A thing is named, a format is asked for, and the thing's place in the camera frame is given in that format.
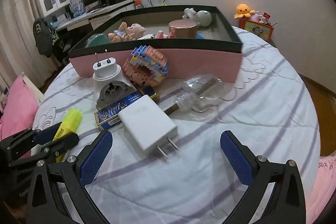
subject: white charger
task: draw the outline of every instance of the white charger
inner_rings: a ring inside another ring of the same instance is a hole
[[[171,140],[177,135],[177,126],[148,95],[125,107],[118,116],[145,154],[158,149],[167,158],[160,148],[167,142],[179,149]]]

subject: white tablecloth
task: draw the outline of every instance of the white tablecloth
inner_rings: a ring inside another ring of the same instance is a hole
[[[244,43],[243,61],[235,84],[226,84],[223,104],[207,118],[176,112],[174,139],[179,151],[168,160],[146,157],[121,125],[111,128],[113,146],[94,182],[86,186],[111,223],[222,223],[243,196],[241,185],[221,151],[219,138],[231,130],[255,155],[269,161],[297,162],[305,197],[309,196],[320,156],[319,125],[310,94],[299,75],[279,51],[261,38],[234,27]],[[161,107],[171,103],[180,80],[159,88]],[[98,135],[93,113],[93,79],[80,78],[71,64],[45,93],[34,128],[62,121],[74,107],[83,113],[78,128],[78,155]],[[260,218],[271,185],[253,221]],[[74,220],[81,222],[63,188]]]

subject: yellow highlighter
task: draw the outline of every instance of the yellow highlighter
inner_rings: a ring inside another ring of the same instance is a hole
[[[59,126],[59,129],[57,130],[55,137],[53,138],[52,141],[56,141],[70,132],[76,133],[76,130],[81,120],[82,120],[82,113],[74,108],[71,108],[68,114],[65,116],[63,122]],[[62,158],[63,156],[60,155],[59,157],[56,158],[56,162],[60,162]]]

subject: beige curtain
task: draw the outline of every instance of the beige curtain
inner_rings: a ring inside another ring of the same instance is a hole
[[[35,0],[0,0],[0,75],[8,85],[24,71],[41,87],[58,68],[35,46],[33,23],[38,17]]]

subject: blue and gold box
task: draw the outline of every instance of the blue and gold box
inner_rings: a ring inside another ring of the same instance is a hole
[[[136,92],[133,92],[132,94],[125,96],[119,101],[110,104],[108,107],[102,108],[101,110],[95,112],[94,117],[96,119],[98,127],[101,130],[109,129],[121,123],[118,113],[122,109],[134,103],[136,100],[138,100],[144,95],[148,95],[156,103],[160,99],[159,95],[155,92],[155,90],[151,86],[145,86],[137,90]]]

